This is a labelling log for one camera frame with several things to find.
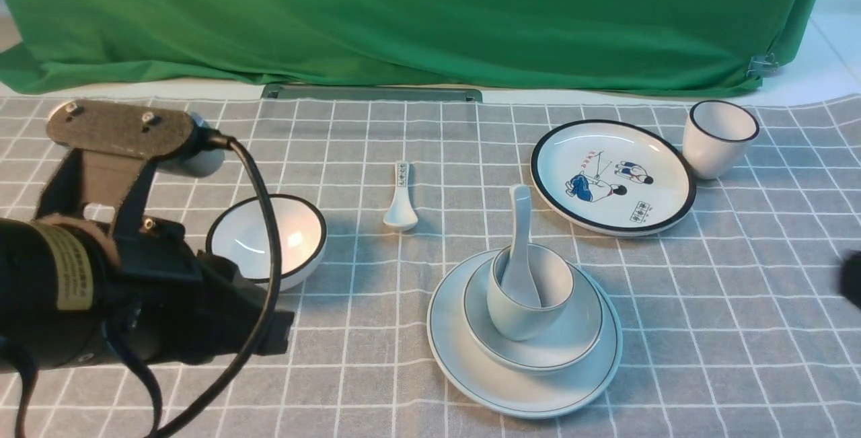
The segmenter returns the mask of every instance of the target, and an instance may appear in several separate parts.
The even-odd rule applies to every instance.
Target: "plate black rim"
[[[550,192],[548,192],[547,188],[544,186],[544,181],[541,180],[541,175],[539,175],[538,172],[538,155],[540,155],[542,147],[544,147],[544,144],[546,144],[551,137],[557,134],[557,132],[565,131],[565,129],[569,129],[577,125],[584,125],[587,123],[608,123],[610,125],[621,125],[622,127],[626,127],[628,129],[634,129],[634,131],[638,131],[648,135],[649,137],[652,137],[653,139],[655,139],[655,141],[661,143],[664,147],[669,149],[673,155],[676,156],[676,159],[678,159],[679,162],[682,164],[682,168],[685,169],[685,175],[687,175],[688,177],[688,196],[685,199],[685,204],[682,204],[682,207],[676,212],[676,214],[672,215],[671,217],[668,217],[663,221],[659,221],[659,223],[650,224],[649,226],[611,226],[609,224],[599,223],[598,221],[591,221],[590,219],[582,217],[582,215],[578,215],[577,213],[568,210],[568,208],[560,204],[560,202],[557,201],[556,198],[550,195]],[[631,125],[630,123],[616,122],[615,120],[578,120],[576,122],[565,123],[563,125],[560,125],[559,127],[556,127],[552,131],[547,132],[547,134],[544,134],[544,137],[542,137],[541,140],[539,140],[538,143],[535,144],[535,149],[532,149],[532,157],[530,158],[529,162],[529,170],[532,172],[532,180],[535,181],[535,187],[538,189],[538,192],[540,192],[541,195],[544,196],[544,198],[550,203],[551,206],[553,206],[554,209],[562,212],[562,214],[572,218],[575,221],[580,221],[581,223],[588,224],[591,227],[597,227],[597,229],[606,229],[608,231],[614,231],[616,233],[646,233],[650,231],[659,231],[661,229],[664,229],[664,227],[671,226],[677,221],[681,220],[683,217],[685,217],[686,214],[688,214],[688,212],[691,211],[691,208],[694,205],[694,199],[697,198],[697,183],[695,183],[691,166],[688,164],[687,160],[682,157],[679,150],[677,150],[676,147],[673,147],[673,144],[668,143],[668,141],[665,141],[664,139],[658,137],[658,135],[653,134],[652,132],[646,131],[646,129],[641,129],[640,127],[637,127],[636,125]]]
[[[427,329],[425,330],[425,332],[427,333],[427,337],[428,337],[428,345],[431,347],[430,353],[433,354],[434,361],[437,362],[437,365],[440,367],[440,370],[443,371],[443,374],[445,375],[445,377],[447,379],[450,379],[452,381],[452,385],[454,385],[461,392],[463,392],[463,394],[466,395],[467,398],[470,398],[474,402],[477,402],[478,404],[481,404],[487,408],[491,408],[491,410],[494,410],[498,413],[507,414],[507,416],[513,416],[513,417],[522,418],[522,419],[529,419],[529,420],[531,420],[531,419],[547,419],[547,418],[554,417],[554,416],[560,416],[559,414],[557,414],[560,412],[561,413],[570,413],[570,412],[574,412],[575,410],[580,410],[584,406],[587,406],[588,404],[590,404],[590,402],[595,401],[595,399],[597,399],[597,397],[599,397],[601,395],[601,393],[607,391],[607,388],[609,388],[609,385],[611,385],[613,379],[615,379],[615,375],[618,373],[619,368],[621,367],[621,364],[622,364],[622,347],[624,346],[624,337],[622,337],[622,323],[620,320],[619,312],[615,308],[615,306],[612,304],[612,300],[609,299],[609,294],[607,294],[607,292],[605,290],[603,290],[603,288],[601,288],[601,286],[599,284],[597,284],[597,281],[595,281],[593,278],[591,278],[586,273],[583,273],[583,274],[587,277],[588,281],[593,286],[593,288],[595,288],[595,291],[597,292],[597,294],[599,294],[599,297],[603,300],[603,304],[605,304],[607,309],[609,310],[609,315],[611,316],[611,321],[613,322],[613,328],[615,330],[615,350],[613,353],[613,361],[612,361],[612,364],[609,366],[609,370],[607,371],[605,376],[603,376],[603,379],[601,380],[600,384],[595,389],[591,390],[591,392],[589,392],[589,394],[587,394],[585,397],[578,399],[576,402],[571,402],[571,404],[568,404],[566,406],[559,407],[559,408],[553,408],[553,410],[543,410],[543,411],[516,410],[516,408],[510,408],[510,407],[505,406],[503,404],[499,404],[498,402],[493,402],[490,399],[483,398],[481,395],[479,395],[479,393],[473,391],[469,386],[464,385],[464,383],[460,379],[455,377],[455,375],[452,374],[452,372],[449,370],[448,365],[446,365],[445,362],[443,361],[443,359],[440,358],[439,352],[437,351],[436,340],[433,338],[434,334],[433,334],[433,319],[432,319],[434,303],[436,303],[437,296],[439,296],[439,289],[442,288],[443,284],[446,281],[448,281],[448,279],[451,277],[452,273],[455,272],[455,270],[457,270],[462,264],[466,263],[468,260],[471,260],[472,258],[479,257],[480,255],[483,255],[483,254],[491,254],[491,253],[493,253],[492,250],[485,251],[485,252],[480,253],[480,254],[474,254],[470,258],[467,258],[464,261],[461,261],[457,266],[455,266],[448,273],[446,273],[446,275],[443,277],[443,279],[441,279],[439,281],[439,284],[437,284],[436,289],[434,290],[433,294],[430,297],[431,299],[430,299],[430,302],[428,302],[428,311],[427,311],[427,315],[425,318],[425,321],[427,321],[427,325],[426,325]]]

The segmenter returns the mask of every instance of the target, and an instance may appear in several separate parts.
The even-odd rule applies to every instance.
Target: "stacked dishes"
[[[523,228],[516,192],[515,235]],[[479,404],[526,419],[560,416],[599,397],[615,376],[619,316],[590,276],[548,248],[527,243],[519,253],[517,236],[513,243],[463,261],[440,282],[428,306],[430,349],[451,383]],[[537,302],[523,303],[529,295],[507,282],[525,277]]]

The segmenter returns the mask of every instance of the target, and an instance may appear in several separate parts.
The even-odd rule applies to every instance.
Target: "white cup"
[[[736,104],[705,100],[693,107],[685,124],[682,155],[701,180],[712,180],[741,159],[759,134],[759,123]]]
[[[547,330],[562,315],[574,292],[571,267],[548,248],[529,243],[529,270],[535,279],[541,307],[527,307],[508,297],[500,284],[511,247],[503,248],[488,267],[487,310],[499,333],[511,340],[527,340]]]

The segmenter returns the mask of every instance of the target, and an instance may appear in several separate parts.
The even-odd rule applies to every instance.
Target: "ceramic spoon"
[[[502,291],[517,303],[541,307],[541,297],[529,270],[529,216],[532,212],[529,187],[517,184],[509,192],[514,211],[514,241],[511,242],[508,264],[502,270]]]
[[[412,229],[418,223],[418,215],[410,202],[410,163],[400,160],[394,165],[394,198],[382,221],[397,231]]]

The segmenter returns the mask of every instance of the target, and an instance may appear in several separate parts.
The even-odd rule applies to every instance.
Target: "gray plaid tablecloth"
[[[169,101],[245,139],[273,192],[302,196],[329,224],[325,262],[287,298],[289,353],[255,358],[180,435],[572,436],[647,438],[861,433],[861,312],[837,296],[839,255],[861,249],[861,98],[753,109],[747,159],[699,188],[694,211],[655,237],[617,240],[569,224],[534,198],[532,234],[594,276],[624,328],[608,391],[582,411],[527,422],[472,404],[431,357],[425,315],[446,270],[499,248],[508,186],[531,183],[533,144],[563,122],[606,118],[680,144],[679,106],[509,106],[318,101]],[[58,100],[0,100],[0,215],[27,219],[62,149],[45,137]],[[393,162],[413,163],[419,224],[382,224]],[[206,180],[159,175],[150,212],[182,221],[193,247],[252,196],[239,163]],[[221,372],[160,365],[175,416]],[[0,376],[0,435],[17,377]],[[150,410],[122,367],[46,371],[30,436],[142,435]]]

